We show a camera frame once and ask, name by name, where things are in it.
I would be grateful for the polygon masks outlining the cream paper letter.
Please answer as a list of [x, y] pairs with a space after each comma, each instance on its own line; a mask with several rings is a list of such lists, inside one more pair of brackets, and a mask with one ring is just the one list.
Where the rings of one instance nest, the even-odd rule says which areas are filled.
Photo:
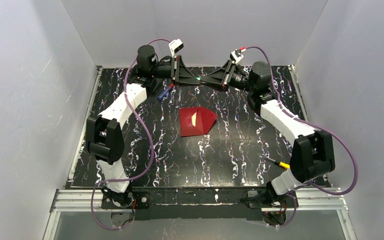
[[197, 116], [198, 116], [198, 111], [196, 111], [192, 116], [191, 116], [191, 124], [193, 127], [196, 127], [197, 125]]

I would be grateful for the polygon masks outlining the red paper envelope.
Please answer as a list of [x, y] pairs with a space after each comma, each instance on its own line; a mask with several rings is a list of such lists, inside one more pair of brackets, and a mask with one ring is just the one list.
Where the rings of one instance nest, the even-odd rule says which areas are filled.
[[[191, 116], [198, 111], [196, 127], [192, 126]], [[217, 115], [203, 106], [186, 107], [179, 109], [180, 135], [181, 137], [206, 135], [217, 119]]]

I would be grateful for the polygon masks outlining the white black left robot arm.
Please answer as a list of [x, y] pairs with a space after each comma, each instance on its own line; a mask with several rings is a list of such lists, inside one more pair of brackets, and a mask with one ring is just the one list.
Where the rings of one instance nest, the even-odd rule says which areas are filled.
[[140, 46], [124, 77], [122, 95], [86, 121], [85, 148], [95, 157], [104, 173], [106, 187], [114, 193], [124, 193], [131, 181], [121, 158], [125, 148], [122, 128], [133, 111], [155, 92], [161, 80], [170, 80], [180, 86], [200, 83], [178, 54], [183, 47], [184, 44], [175, 39], [168, 44], [170, 55], [159, 59], [153, 46]]

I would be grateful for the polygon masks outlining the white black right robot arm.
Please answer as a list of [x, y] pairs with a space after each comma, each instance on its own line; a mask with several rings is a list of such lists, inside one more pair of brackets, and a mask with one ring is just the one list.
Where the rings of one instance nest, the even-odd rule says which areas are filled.
[[246, 91], [249, 107], [274, 126], [292, 147], [289, 169], [269, 181], [262, 194], [274, 199], [304, 186], [307, 182], [335, 169], [333, 137], [325, 130], [317, 130], [303, 123], [277, 100], [274, 93], [272, 67], [255, 62], [248, 75], [241, 66], [228, 60], [222, 67], [200, 79], [204, 86], [218, 91], [229, 87]]

